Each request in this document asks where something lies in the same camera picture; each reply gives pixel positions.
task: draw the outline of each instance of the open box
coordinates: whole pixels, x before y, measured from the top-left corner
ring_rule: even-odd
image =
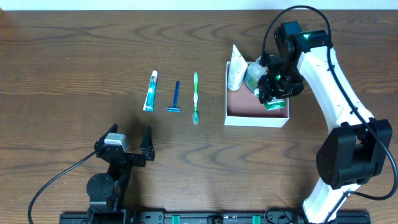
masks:
[[[285,108],[268,111],[244,82],[236,93],[231,93],[227,87],[229,65],[227,62],[225,69],[224,125],[281,128],[289,120],[289,99],[285,99]]]

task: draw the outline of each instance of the wood grain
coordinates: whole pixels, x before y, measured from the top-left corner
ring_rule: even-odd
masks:
[[[255,60],[279,11],[5,12],[0,20],[0,222],[27,223],[41,186],[93,150],[113,124],[138,146],[152,126],[154,162],[134,170],[133,208],[168,211],[265,210],[296,207],[318,179],[315,154],[327,128],[308,85],[290,99],[283,128],[223,126],[224,68],[236,44]],[[339,62],[376,118],[398,129],[398,12],[325,11]],[[325,28],[314,13],[282,21]],[[273,40],[267,48],[276,52]],[[142,105],[151,71],[160,72],[155,112]],[[193,73],[199,74],[200,124],[192,124]],[[167,113],[180,81],[180,114]],[[398,157],[398,138],[390,150]],[[54,182],[36,201],[36,223],[57,223],[65,210],[86,210],[86,182],[107,164],[90,159]],[[388,161],[360,189],[390,190]],[[396,223],[398,197],[350,197],[374,223]]]

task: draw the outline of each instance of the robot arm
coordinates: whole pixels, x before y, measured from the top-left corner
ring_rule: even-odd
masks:
[[[312,48],[307,53],[302,52],[297,63],[297,70],[310,85],[325,116],[330,133],[333,128],[340,127],[344,122],[349,125],[361,124],[361,122],[351,112],[351,108],[328,69],[326,51],[327,46],[323,46]],[[369,118],[373,118],[373,115],[364,107],[349,85],[337,62],[336,52],[333,48],[331,49],[331,59],[338,79],[349,98],[358,109],[360,115],[366,122],[369,122]]]
[[[280,56],[266,54],[268,74],[258,82],[260,102],[300,94],[303,79],[308,81],[322,109],[329,136],[317,153],[320,178],[303,204],[306,223],[323,223],[336,218],[334,207],[343,194],[381,173],[386,153],[376,144],[352,112],[328,66],[327,34],[324,30],[302,32],[297,21],[283,23],[274,33]],[[345,78],[331,49],[334,71],[355,108],[388,147],[392,128],[387,120],[376,121],[364,107]]]
[[[347,122],[349,125],[355,125],[361,124],[361,122],[351,112],[351,108],[337,87],[330,71],[328,71],[326,51],[327,47],[323,46],[312,48],[307,53],[302,52],[298,60],[297,70],[310,85],[325,116],[328,131],[331,133],[333,128],[340,127],[342,123]],[[358,108],[362,117],[369,122],[369,118],[373,118],[373,115],[364,107],[349,85],[338,65],[334,49],[331,50],[331,59],[339,81],[351,98],[351,101],[354,102],[355,107]],[[303,212],[307,220],[310,223],[323,222],[325,217],[327,217],[343,196],[343,193],[347,190],[356,190],[359,186],[359,184],[354,183],[333,190],[330,185],[322,181],[322,178],[319,178],[311,195],[303,203]],[[336,218],[337,210],[331,214],[329,221]]]

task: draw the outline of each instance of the toothpaste tube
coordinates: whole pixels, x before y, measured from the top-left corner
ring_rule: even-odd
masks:
[[[152,72],[150,76],[150,82],[148,87],[147,98],[145,99],[143,111],[153,111],[154,110],[154,102],[155,102],[155,92],[156,92],[156,84],[157,84],[157,70]]]
[[[227,87],[230,91],[238,91],[242,85],[248,64],[235,45],[232,48],[231,64],[229,65]]]

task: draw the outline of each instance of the toothbrush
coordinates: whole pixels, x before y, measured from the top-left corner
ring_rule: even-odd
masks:
[[[193,84],[195,85],[195,92],[193,94],[193,106],[195,108],[192,114],[192,121],[194,124],[199,123],[199,114],[198,114],[198,74],[195,72],[193,75]]]

